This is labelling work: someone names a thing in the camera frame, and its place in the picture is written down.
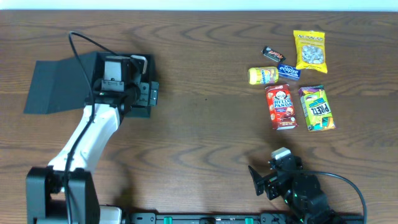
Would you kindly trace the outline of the black gift box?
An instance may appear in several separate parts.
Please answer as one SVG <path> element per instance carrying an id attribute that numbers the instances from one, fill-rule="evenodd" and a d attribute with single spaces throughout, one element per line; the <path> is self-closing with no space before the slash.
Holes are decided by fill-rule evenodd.
<path id="1" fill-rule="evenodd" d="M 148 113 L 121 113 L 110 105 L 94 102 L 92 90 L 93 70 L 98 55 L 148 55 L 148 54 L 111 54 L 109 52 L 91 52 L 79 59 L 67 58 L 59 61 L 38 61 L 35 64 L 29 94 L 25 104 L 25 114 L 51 114 L 83 108 L 88 114 L 115 114 L 124 117 L 150 117 Z M 150 83 L 157 82 L 155 62 L 149 56 Z"/>

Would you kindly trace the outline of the green pretz box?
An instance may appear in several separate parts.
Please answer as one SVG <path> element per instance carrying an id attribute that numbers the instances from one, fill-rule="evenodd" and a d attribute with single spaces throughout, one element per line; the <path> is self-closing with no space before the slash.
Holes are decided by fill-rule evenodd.
<path id="1" fill-rule="evenodd" d="M 310 132 L 336 128 L 323 85 L 303 86 L 298 93 Z"/>

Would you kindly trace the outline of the yellow snack bag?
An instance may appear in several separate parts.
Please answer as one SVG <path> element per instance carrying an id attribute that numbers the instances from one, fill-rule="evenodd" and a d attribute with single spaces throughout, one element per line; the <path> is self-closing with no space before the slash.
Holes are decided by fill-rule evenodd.
<path id="1" fill-rule="evenodd" d="M 325 33 L 314 30 L 294 30 L 297 52 L 296 69 L 328 73 L 325 56 Z"/>

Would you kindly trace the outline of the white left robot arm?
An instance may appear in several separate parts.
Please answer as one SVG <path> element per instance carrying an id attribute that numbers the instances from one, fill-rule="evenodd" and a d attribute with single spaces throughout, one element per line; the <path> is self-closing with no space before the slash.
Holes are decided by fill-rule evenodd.
<path id="1" fill-rule="evenodd" d="M 89 94 L 70 139 L 46 167 L 25 178 L 28 223 L 127 223 L 124 211 L 100 205 L 93 174 L 123 119 L 150 117 L 159 83 L 149 54 L 97 52 L 83 69 Z"/>

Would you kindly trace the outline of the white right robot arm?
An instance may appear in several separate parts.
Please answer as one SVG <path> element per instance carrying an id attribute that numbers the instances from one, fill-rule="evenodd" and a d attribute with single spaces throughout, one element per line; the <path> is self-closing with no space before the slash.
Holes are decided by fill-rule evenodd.
<path id="1" fill-rule="evenodd" d="M 318 178 L 305 174 L 302 160 L 289 154 L 269 161 L 274 172 L 261 176 L 252 166 L 249 172 L 257 195 L 265 193 L 269 200 L 281 197 L 291 209 L 294 218 L 308 224 L 342 224 L 346 221 L 329 206 Z"/>

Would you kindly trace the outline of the red hello panda box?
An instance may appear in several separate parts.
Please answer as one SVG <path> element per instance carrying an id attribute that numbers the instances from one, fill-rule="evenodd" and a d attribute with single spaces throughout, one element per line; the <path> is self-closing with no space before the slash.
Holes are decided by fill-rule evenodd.
<path id="1" fill-rule="evenodd" d="M 266 87 L 265 97 L 273 129 L 293 129 L 298 126 L 288 84 Z"/>

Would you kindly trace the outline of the yellow candy jar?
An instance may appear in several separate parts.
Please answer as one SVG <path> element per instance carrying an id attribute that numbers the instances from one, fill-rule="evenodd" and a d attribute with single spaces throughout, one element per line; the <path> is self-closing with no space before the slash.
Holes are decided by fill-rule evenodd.
<path id="1" fill-rule="evenodd" d="M 251 85 L 274 84 L 278 79 L 277 67 L 252 67 L 248 70 L 248 82 Z"/>

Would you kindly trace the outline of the blue eclipse mint tin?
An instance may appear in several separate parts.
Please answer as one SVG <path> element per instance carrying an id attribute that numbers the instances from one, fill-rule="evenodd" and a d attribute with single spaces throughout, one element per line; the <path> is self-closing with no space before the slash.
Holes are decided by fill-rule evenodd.
<path id="1" fill-rule="evenodd" d="M 278 64 L 277 69 L 280 77 L 288 78 L 291 80 L 300 79 L 301 71 L 297 70 L 295 67 L 280 63 Z"/>

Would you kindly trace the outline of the black chocolate bar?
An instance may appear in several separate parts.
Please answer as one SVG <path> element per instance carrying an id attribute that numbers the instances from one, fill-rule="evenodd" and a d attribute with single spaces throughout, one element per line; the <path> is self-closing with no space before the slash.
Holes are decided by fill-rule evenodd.
<path id="1" fill-rule="evenodd" d="M 265 46 L 262 50 L 261 50 L 263 56 L 277 62 L 277 63 L 282 63 L 286 60 L 286 58 L 284 57 L 284 55 L 282 55 L 281 53 L 279 53 L 278 51 L 275 51 L 274 49 L 270 48 L 269 46 Z"/>

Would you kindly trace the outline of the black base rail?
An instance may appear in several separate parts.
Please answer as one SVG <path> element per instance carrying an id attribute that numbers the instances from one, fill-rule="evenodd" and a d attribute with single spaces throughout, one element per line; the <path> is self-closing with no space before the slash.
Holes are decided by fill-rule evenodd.
<path id="1" fill-rule="evenodd" d="M 260 215 L 176 215 L 132 213 L 123 223 L 130 224 L 286 224 L 303 223 L 283 213 Z"/>

